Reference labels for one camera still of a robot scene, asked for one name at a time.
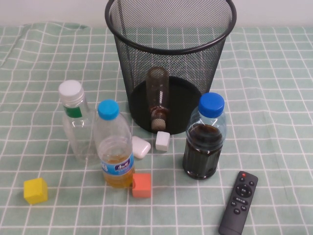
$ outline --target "blue bottle cap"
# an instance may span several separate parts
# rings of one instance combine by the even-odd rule
[[[217,93],[205,93],[200,98],[199,112],[207,118],[217,118],[224,110],[225,101],[223,97]]]
[[[106,121],[115,119],[119,114],[118,103],[111,99],[102,101],[98,106],[98,114]]]

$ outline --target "clear plastic bottle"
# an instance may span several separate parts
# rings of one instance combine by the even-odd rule
[[[92,133],[95,109],[88,107],[82,85],[65,81],[59,86],[59,95],[65,110],[63,128],[76,159],[87,165],[100,163]]]
[[[147,101],[151,114],[151,129],[164,131],[169,112],[169,74],[163,67],[152,67],[146,78]]]
[[[104,178],[114,188],[127,188],[133,182],[134,173],[131,129],[114,100],[102,101],[98,114],[94,140]]]
[[[219,94],[205,93],[191,114],[182,165],[194,179],[208,179],[216,171],[227,132],[224,104]]]

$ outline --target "yellow liquid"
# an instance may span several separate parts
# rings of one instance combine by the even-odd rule
[[[119,164],[125,161],[129,156],[116,156],[114,159],[107,160],[108,164]],[[113,188],[128,188],[133,183],[133,174],[135,173],[135,167],[124,175],[109,175],[103,171],[104,179]]]

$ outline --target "white plastic lid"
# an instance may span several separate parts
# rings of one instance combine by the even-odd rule
[[[133,136],[133,153],[134,156],[143,159],[151,149],[151,144],[137,136]]]
[[[76,105],[85,98],[84,89],[76,80],[68,80],[61,83],[59,95],[61,102],[68,106]]]

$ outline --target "white cube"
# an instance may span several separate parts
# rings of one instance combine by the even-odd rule
[[[143,159],[150,151],[151,144],[137,136],[133,136],[133,154],[139,159]]]
[[[158,131],[156,135],[156,149],[167,152],[169,145],[170,145],[170,133]]]

